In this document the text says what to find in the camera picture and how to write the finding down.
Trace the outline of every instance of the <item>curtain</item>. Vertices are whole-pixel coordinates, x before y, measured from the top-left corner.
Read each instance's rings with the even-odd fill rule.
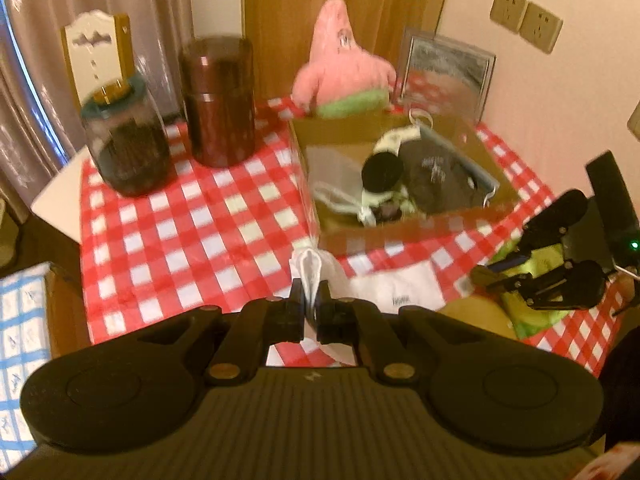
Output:
[[[85,144],[60,28],[100,9],[130,17],[136,67],[162,115],[180,111],[178,53],[193,37],[191,0],[2,0],[0,170],[30,204]]]

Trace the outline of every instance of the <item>wooden panel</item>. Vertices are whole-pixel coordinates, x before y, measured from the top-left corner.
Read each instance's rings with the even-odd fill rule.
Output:
[[[325,0],[243,0],[244,33],[254,43],[259,98],[289,94],[308,61],[313,27]],[[393,65],[406,26],[435,30],[444,0],[345,0],[356,42]]]

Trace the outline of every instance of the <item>blue plaid cloth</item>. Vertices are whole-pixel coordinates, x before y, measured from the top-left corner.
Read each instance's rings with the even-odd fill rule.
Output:
[[[45,314],[45,275],[40,264],[0,280],[0,472],[35,447],[20,411],[24,381],[51,359]]]

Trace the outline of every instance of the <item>patrick star plush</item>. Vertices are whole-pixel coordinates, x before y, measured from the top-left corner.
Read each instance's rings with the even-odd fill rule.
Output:
[[[309,62],[293,83],[295,104],[319,117],[345,117],[385,107],[395,81],[391,63],[356,44],[344,0],[325,1]]]

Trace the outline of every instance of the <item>picture frame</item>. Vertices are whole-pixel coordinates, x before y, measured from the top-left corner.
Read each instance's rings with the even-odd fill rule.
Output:
[[[495,54],[407,27],[400,47],[393,101],[478,124],[494,73]]]

